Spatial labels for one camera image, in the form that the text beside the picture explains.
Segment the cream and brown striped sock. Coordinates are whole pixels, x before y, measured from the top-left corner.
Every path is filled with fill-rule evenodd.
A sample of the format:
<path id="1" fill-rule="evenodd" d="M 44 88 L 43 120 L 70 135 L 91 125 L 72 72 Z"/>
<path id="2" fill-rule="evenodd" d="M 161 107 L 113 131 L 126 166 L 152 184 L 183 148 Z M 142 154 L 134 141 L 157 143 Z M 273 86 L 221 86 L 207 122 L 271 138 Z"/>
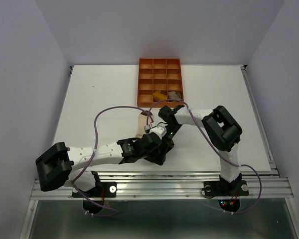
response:
<path id="1" fill-rule="evenodd" d="M 137 133 L 135 135 L 136 138 L 142 138 L 142 136 L 146 133 L 144 127 L 147 124 L 148 115 L 145 112 L 141 112 L 138 116 L 138 128 Z"/>

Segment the tan sock with red cuff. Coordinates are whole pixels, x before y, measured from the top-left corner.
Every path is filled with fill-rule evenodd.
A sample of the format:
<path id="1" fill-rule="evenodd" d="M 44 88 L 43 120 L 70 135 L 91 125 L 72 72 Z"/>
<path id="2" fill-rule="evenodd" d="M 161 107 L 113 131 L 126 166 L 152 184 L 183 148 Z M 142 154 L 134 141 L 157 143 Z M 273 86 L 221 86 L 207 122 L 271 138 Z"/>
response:
<path id="1" fill-rule="evenodd" d="M 183 101 L 180 92 L 177 92 L 177 91 L 169 91 L 168 92 L 168 100 L 170 102 L 182 102 Z"/>

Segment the mustard yellow sock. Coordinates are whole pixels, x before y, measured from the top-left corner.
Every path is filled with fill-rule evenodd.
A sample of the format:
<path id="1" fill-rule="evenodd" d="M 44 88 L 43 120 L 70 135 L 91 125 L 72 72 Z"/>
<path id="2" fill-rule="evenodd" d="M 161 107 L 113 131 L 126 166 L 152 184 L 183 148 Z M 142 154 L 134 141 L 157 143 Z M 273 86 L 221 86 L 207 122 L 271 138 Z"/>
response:
<path id="1" fill-rule="evenodd" d="M 154 91 L 153 100 L 155 102 L 167 100 L 167 95 L 163 94 L 160 90 Z"/>

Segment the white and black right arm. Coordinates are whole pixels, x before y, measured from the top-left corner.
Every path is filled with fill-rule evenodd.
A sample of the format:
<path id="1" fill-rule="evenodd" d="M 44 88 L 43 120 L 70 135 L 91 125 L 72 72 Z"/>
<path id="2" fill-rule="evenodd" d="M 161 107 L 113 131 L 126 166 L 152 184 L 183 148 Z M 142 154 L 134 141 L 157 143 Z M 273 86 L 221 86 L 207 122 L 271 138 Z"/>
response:
<path id="1" fill-rule="evenodd" d="M 172 141 L 183 125 L 198 127 L 220 157 L 221 192 L 231 194 L 237 189 L 238 182 L 242 180 L 238 164 L 238 143 L 242 128 L 224 106 L 213 110 L 188 109 L 184 105 L 174 109 L 164 106 L 158 116 L 167 123 L 166 135 L 163 137 L 167 141 Z"/>

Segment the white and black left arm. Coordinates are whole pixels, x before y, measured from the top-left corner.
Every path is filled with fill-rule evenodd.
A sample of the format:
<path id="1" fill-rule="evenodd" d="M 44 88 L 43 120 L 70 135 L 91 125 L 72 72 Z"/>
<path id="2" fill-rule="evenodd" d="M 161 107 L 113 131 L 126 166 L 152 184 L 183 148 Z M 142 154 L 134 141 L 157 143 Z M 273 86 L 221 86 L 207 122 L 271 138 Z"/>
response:
<path id="1" fill-rule="evenodd" d="M 96 196 L 100 193 L 101 184 L 92 172 L 87 171 L 88 167 L 135 163 L 140 159 L 163 165 L 167 152 L 165 143 L 143 144 L 140 138 L 123 139 L 96 149 L 67 147 L 64 142 L 59 142 L 39 156 L 35 165 L 41 191 L 75 185 L 89 196 Z"/>

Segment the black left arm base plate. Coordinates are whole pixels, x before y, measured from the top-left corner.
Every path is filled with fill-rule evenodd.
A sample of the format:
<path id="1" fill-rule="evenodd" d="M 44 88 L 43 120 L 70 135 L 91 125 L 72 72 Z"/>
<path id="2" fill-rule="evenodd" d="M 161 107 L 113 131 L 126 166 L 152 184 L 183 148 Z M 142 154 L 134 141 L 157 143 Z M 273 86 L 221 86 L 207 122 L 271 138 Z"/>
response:
<path id="1" fill-rule="evenodd" d="M 91 182 L 78 182 L 72 186 L 72 197 L 82 198 L 82 194 L 89 198 L 115 198 L 117 193 L 117 183 L 103 181 L 99 184 L 95 184 L 94 181 Z"/>

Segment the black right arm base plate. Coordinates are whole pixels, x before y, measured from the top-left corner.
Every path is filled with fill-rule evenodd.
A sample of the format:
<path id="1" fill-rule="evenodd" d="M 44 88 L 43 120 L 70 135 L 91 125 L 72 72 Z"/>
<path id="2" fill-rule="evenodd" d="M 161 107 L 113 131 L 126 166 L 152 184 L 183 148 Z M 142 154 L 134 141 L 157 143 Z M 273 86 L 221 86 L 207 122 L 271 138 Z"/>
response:
<path id="1" fill-rule="evenodd" d="M 201 191 L 207 198 L 249 196 L 247 182 L 244 180 L 234 184 L 227 181 L 204 181 Z"/>

